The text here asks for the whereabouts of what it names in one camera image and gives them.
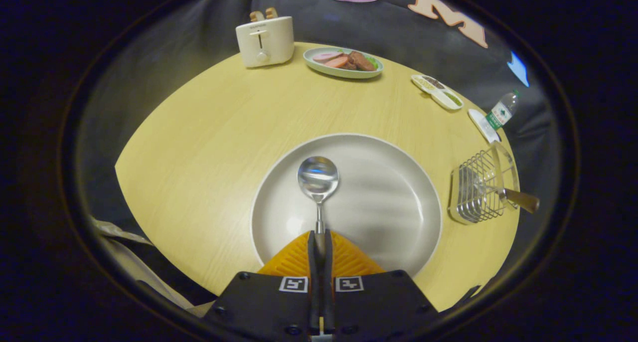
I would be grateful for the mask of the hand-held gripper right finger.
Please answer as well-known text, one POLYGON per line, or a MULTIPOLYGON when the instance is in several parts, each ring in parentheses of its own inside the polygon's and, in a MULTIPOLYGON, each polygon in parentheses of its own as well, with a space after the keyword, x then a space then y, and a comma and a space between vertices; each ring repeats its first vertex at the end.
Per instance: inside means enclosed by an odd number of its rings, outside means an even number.
POLYGON ((334 231, 325 234, 324 251, 319 317, 331 341, 410 341, 437 317, 408 272, 383 270, 334 231))

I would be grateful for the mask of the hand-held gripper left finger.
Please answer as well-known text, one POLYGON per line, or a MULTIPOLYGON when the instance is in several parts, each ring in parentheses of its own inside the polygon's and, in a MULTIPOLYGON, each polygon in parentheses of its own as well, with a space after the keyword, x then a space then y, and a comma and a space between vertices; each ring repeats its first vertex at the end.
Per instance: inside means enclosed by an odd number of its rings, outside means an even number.
POLYGON ((321 331, 315 233, 292 241, 267 272, 237 272, 203 320, 253 342, 310 342, 321 331))

